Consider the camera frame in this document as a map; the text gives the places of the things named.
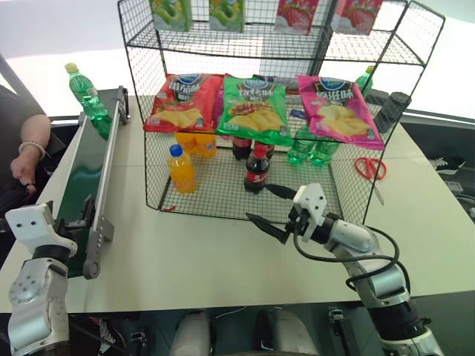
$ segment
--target red bottle cap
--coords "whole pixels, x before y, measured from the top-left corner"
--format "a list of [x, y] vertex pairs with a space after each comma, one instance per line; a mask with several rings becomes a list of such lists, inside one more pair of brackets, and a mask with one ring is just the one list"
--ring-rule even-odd
[[264, 158], [267, 155], [267, 147], [265, 145], [256, 145], [253, 154], [256, 158]]

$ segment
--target black cable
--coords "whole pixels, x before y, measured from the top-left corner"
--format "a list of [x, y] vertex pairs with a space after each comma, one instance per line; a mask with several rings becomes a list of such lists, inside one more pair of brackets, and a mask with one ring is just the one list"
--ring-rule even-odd
[[71, 325], [74, 329], [76, 329], [78, 332], [81, 332], [83, 333], [84, 335], [87, 335], [97, 341], [100, 341], [101, 343], [107, 343], [111, 348], [113, 349], [116, 349], [118, 352], [120, 352], [121, 354], [125, 355], [125, 356], [128, 356], [128, 353], [126, 350], [124, 350], [122, 347], [119, 347], [117, 346], [115, 343], [112, 343], [111, 341], [109, 340], [106, 340], [106, 339], [103, 339], [95, 334], [93, 334], [92, 332], [90, 332], [89, 330], [86, 330], [84, 329], [82, 326], [74, 323], [73, 321], [71, 321], [71, 319], [69, 320], [69, 325]]
[[347, 284], [347, 286], [350, 286], [350, 283], [353, 283], [353, 289], [354, 291], [356, 291], [356, 289], [354, 288], [354, 282], [357, 281], [357, 280], [364, 280], [366, 278], [369, 278], [369, 277], [372, 277], [372, 276], [376, 276], [377, 274], [381, 274], [383, 272], [386, 272], [388, 271], [390, 268], [392, 268], [395, 264], [397, 264], [397, 262], [399, 261], [399, 246], [398, 244], [396, 243], [396, 241], [391, 237], [389, 236], [388, 234], [386, 234], [385, 232], [381, 231], [381, 230], [378, 230], [377, 228], [372, 228], [371, 226], [367, 226], [367, 228], [373, 230], [374, 232], [377, 232], [378, 234], [381, 234], [382, 236], [386, 237], [389, 242], [393, 245], [393, 248], [394, 248], [394, 256], [393, 258], [390, 258], [390, 262], [379, 268], [379, 269], [376, 269], [375, 271], [372, 271], [372, 272], [368, 272], [368, 273], [363, 273], [363, 274], [360, 274], [359, 276], [354, 276], [354, 277], [351, 277], [351, 278], [348, 278], [345, 283]]
[[352, 289], [353, 291], [356, 291], [356, 288], [353, 285], [351, 285], [351, 283], [353, 283], [357, 280], [363, 280], [365, 278], [372, 277], [372, 276], [375, 276], [377, 274], [383, 273], [383, 272], [389, 270], [395, 264], [397, 264], [399, 266], [399, 268], [401, 268], [402, 273], [404, 275], [407, 291], [410, 292], [409, 275], [407, 273], [406, 268], [402, 265], [402, 263], [399, 262], [399, 247], [398, 247], [396, 241], [391, 236], [389, 236], [388, 234], [384, 233], [381, 230], [378, 230], [377, 228], [372, 228], [370, 226], [367, 226], [367, 227], [370, 228], [371, 230], [373, 230], [374, 232], [377, 232], [377, 233], [383, 235], [384, 237], [386, 237], [391, 242], [391, 244], [394, 247], [394, 256], [393, 257], [386, 256], [386, 255], [383, 255], [383, 254], [374, 254], [374, 255], [371, 255], [371, 256], [358, 256], [358, 257], [340, 257], [340, 258], [338, 258], [338, 257], [331, 258], [331, 257], [315, 256], [315, 255], [306, 253], [300, 247], [300, 245], [298, 244], [298, 234], [297, 233], [294, 233], [294, 245], [295, 245], [295, 248], [297, 249], [298, 253], [301, 254], [302, 256], [308, 258], [309, 260], [320, 261], [320, 262], [347, 263], [347, 262], [358, 262], [358, 261], [362, 261], [362, 260], [388, 260], [389, 263], [387, 265], [385, 265], [385, 266], [383, 266], [383, 267], [381, 267], [381, 268], [379, 268], [375, 271], [372, 271], [372, 272], [361, 274], [361, 275], [355, 276], [355, 277], [350, 277], [345, 281], [345, 284], [348, 286], [348, 288]]

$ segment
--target sneaker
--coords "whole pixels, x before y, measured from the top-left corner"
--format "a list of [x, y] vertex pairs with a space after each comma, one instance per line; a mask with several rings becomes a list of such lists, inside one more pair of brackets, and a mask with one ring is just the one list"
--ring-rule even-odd
[[429, 159], [429, 162], [438, 174], [454, 175], [465, 164], [462, 157], [439, 157]]

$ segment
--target wire basket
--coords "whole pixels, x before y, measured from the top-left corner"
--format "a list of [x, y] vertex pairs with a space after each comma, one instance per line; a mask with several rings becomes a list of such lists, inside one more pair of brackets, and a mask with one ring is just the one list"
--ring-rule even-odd
[[[325, 71], [373, 65], [379, 82], [384, 74], [406, 70], [404, 81], [385, 84], [384, 92], [402, 91], [411, 96], [430, 59], [444, 24], [444, 17], [417, 2], [385, 1], [369, 36], [334, 33], [330, 27], [336, 0], [321, 0], [308, 36], [274, 31], [277, 0], [246, 1], [243, 33], [209, 29], [207, 0], [192, 0], [193, 25], [189, 32], [156, 31], [149, 0], [121, 0], [118, 3], [122, 36], [139, 103], [142, 121], [150, 115], [154, 96], [166, 80], [166, 73], [230, 73], [239, 77], [253, 74], [293, 78]], [[331, 75], [341, 79], [355, 79]], [[367, 99], [376, 117], [387, 99]], [[303, 125], [289, 116], [292, 109], [303, 110], [299, 96], [286, 96], [289, 127], [294, 139]], [[383, 122], [381, 137], [388, 144], [398, 120]], [[289, 205], [264, 190], [251, 194], [244, 190], [245, 163], [236, 161], [229, 140], [217, 137], [217, 155], [211, 159], [194, 156], [198, 189], [178, 193], [171, 184], [166, 158], [176, 143], [165, 133], [144, 133], [145, 193], [147, 205], [160, 211], [246, 220], [246, 212], [261, 215], [274, 223], [285, 223]], [[319, 182], [327, 196], [327, 211], [353, 223], [364, 223], [374, 182], [360, 177], [354, 160], [360, 156], [382, 159], [384, 151], [371, 151], [341, 144], [332, 162], [316, 168], [309, 162], [292, 167], [286, 161], [288, 148], [275, 148], [268, 183], [297, 189]]]

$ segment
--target metal bracket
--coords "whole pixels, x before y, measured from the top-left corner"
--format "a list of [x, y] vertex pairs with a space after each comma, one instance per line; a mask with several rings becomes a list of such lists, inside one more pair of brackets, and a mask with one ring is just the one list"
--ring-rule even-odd
[[361, 356], [350, 319], [344, 317], [343, 311], [339, 308], [330, 308], [328, 318], [335, 336], [339, 337], [341, 341], [344, 354], [346, 356]]
[[97, 230], [89, 234], [86, 248], [86, 260], [82, 266], [82, 273], [87, 280], [96, 278], [100, 273], [101, 247], [104, 242], [112, 242], [114, 238], [114, 225], [103, 215], [100, 216]]

